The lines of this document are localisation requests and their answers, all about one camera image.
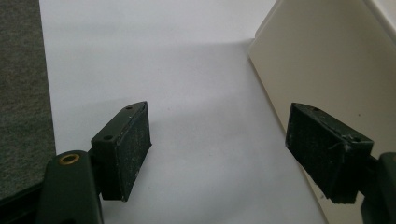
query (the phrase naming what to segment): beige panel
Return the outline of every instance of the beige panel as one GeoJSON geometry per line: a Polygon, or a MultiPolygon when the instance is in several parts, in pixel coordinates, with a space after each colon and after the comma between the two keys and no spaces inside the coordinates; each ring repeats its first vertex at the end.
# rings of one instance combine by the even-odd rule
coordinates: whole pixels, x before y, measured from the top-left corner
{"type": "MultiPolygon", "coordinates": [[[[396,48],[362,0],[278,0],[250,58],[287,128],[291,102],[317,106],[396,151],[396,48]]],[[[354,205],[332,204],[308,180],[330,223],[361,223],[354,205]]]]}

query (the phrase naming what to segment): gray carpet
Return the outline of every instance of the gray carpet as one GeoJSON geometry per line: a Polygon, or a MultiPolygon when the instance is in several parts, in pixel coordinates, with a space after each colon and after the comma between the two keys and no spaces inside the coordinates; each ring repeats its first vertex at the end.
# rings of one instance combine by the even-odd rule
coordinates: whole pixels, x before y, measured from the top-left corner
{"type": "Polygon", "coordinates": [[[0,200],[40,183],[54,155],[38,0],[1,0],[0,200]]]}

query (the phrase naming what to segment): white table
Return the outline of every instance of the white table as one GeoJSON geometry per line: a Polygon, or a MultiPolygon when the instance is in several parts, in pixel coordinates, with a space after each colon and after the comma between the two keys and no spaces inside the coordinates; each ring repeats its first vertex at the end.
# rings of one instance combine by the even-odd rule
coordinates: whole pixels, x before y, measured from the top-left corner
{"type": "Polygon", "coordinates": [[[153,146],[106,224],[324,223],[248,59],[274,2],[40,2],[58,153],[148,101],[153,146]]]}

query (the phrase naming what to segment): gold metal insert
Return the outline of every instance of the gold metal insert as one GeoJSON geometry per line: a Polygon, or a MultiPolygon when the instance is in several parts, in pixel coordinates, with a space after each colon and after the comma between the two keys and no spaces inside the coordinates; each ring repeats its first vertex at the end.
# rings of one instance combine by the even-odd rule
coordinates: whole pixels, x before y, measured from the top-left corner
{"type": "Polygon", "coordinates": [[[70,165],[79,160],[78,154],[67,154],[59,159],[61,165],[70,165]]]}

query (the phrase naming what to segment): screw hole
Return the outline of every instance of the screw hole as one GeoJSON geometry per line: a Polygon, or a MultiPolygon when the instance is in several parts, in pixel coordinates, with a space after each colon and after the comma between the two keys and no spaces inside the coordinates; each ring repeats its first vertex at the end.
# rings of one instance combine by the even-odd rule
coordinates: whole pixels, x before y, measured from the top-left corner
{"type": "Polygon", "coordinates": [[[111,140],[112,138],[113,138],[112,135],[107,135],[107,136],[105,136],[103,139],[105,139],[105,140],[111,140]]]}
{"type": "Polygon", "coordinates": [[[78,154],[68,154],[59,159],[61,165],[70,165],[79,160],[78,154]]]}

